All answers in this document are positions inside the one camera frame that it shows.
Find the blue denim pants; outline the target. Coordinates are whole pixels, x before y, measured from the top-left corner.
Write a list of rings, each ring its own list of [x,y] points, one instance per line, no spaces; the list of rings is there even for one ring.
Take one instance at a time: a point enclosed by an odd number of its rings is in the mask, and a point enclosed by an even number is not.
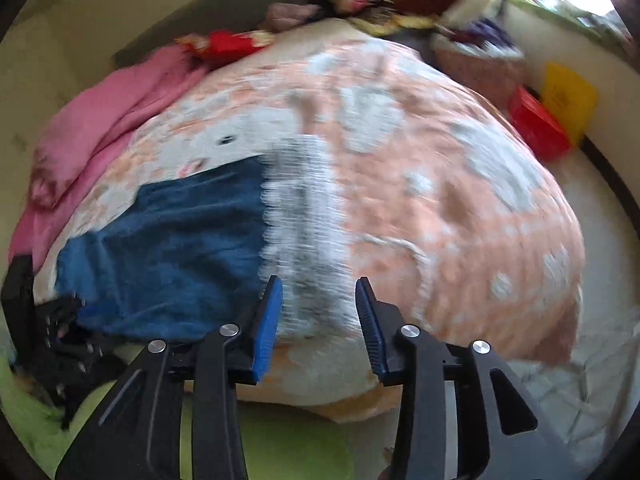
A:
[[[70,238],[55,290],[85,300],[78,322],[131,340],[198,340],[254,304],[266,224],[265,166],[249,157],[142,185],[99,230]]]

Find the green cloth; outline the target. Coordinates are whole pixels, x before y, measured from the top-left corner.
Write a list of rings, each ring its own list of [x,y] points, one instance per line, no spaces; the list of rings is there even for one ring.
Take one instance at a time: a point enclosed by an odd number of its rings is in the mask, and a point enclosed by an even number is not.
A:
[[[118,382],[93,390],[70,422],[32,395],[1,358],[1,411],[11,436],[2,463],[21,458],[46,479],[350,479],[352,453],[335,422],[297,408],[236,400],[209,376],[210,393],[184,393],[168,352],[143,351]]]

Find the pink duvet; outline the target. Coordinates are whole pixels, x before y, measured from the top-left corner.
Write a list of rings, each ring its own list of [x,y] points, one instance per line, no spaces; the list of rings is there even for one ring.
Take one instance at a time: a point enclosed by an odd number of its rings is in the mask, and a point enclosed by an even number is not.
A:
[[[35,147],[26,206],[9,256],[29,254],[39,269],[79,204],[132,134],[198,84],[205,62],[162,47],[105,77],[54,115]]]

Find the peach white chenille bedspread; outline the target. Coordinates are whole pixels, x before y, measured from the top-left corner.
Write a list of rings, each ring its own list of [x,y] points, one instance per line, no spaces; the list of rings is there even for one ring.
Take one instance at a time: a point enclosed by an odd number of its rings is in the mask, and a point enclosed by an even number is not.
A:
[[[329,21],[206,76],[137,128],[77,206],[35,279],[119,218],[141,185],[307,141],[330,164],[346,270],[409,322],[507,359],[570,360],[585,264],[558,182],[486,99],[407,47]]]

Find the red plastic box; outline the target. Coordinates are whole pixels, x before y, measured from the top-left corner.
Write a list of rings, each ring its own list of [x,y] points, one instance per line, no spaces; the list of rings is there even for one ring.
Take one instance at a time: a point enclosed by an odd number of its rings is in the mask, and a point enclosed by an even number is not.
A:
[[[510,123],[541,162],[552,162],[573,149],[564,128],[524,87],[518,87],[508,104]]]

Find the red embroidered garment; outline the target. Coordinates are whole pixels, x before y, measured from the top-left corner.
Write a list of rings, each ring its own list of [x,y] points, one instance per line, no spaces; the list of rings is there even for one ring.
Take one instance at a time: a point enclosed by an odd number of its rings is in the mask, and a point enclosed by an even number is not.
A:
[[[213,68],[221,68],[247,58],[273,44],[274,35],[264,30],[230,32],[217,29],[208,35],[189,34],[175,39],[193,56]]]

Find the yellow plastic box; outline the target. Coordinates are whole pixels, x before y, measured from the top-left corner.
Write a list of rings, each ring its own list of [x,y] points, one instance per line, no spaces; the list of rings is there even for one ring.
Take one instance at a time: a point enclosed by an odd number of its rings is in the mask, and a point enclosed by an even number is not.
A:
[[[542,81],[541,101],[564,128],[570,142],[582,144],[598,102],[598,90],[578,73],[548,62]]]

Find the mauve fuzzy garment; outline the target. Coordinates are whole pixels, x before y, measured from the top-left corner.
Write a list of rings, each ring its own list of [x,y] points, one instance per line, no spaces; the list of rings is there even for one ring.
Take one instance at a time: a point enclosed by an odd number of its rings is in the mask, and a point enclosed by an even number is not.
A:
[[[287,32],[311,21],[321,8],[316,4],[273,3],[259,28],[272,34]]]

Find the grey upholstered headboard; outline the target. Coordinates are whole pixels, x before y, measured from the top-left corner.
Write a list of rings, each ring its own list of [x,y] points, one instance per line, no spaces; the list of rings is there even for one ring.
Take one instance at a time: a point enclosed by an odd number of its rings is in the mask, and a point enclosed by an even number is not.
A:
[[[208,34],[215,29],[246,32],[255,28],[273,3],[309,0],[194,0],[156,22],[112,56],[117,68],[141,62],[153,50],[187,34]]]

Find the purple clothes pile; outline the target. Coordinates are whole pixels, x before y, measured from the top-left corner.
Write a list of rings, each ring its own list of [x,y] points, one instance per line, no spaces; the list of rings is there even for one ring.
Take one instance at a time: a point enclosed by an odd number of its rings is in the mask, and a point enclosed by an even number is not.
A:
[[[435,47],[483,58],[520,58],[523,53],[500,24],[482,18],[462,28],[438,25]]]

